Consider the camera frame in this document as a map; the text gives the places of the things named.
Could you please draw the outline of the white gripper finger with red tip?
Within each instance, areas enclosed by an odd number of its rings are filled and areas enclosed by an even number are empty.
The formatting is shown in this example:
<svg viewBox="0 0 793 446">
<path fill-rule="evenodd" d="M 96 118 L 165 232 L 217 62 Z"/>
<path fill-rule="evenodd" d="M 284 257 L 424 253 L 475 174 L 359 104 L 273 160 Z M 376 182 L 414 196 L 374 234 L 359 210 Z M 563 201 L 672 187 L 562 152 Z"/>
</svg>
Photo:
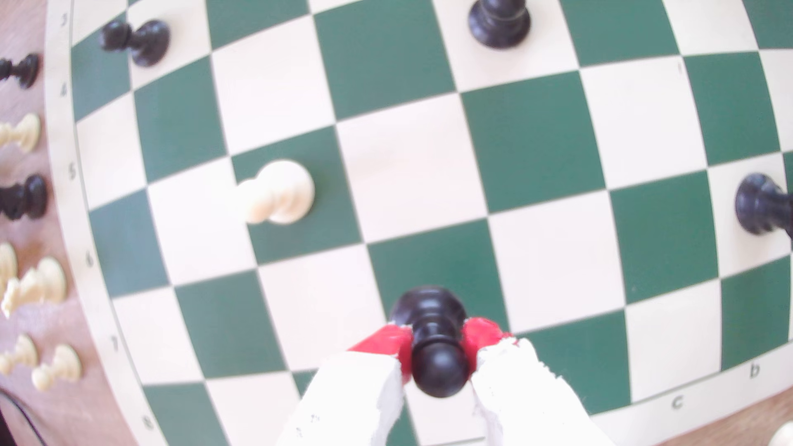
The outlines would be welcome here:
<svg viewBox="0 0 793 446">
<path fill-rule="evenodd" d="M 277 445 L 385 445 L 411 380 L 412 330 L 383 325 L 323 363 Z"/>
<path fill-rule="evenodd" d="M 462 346 L 489 445 L 613 445 L 570 384 L 525 337 L 493 320 L 468 318 Z"/>
</svg>

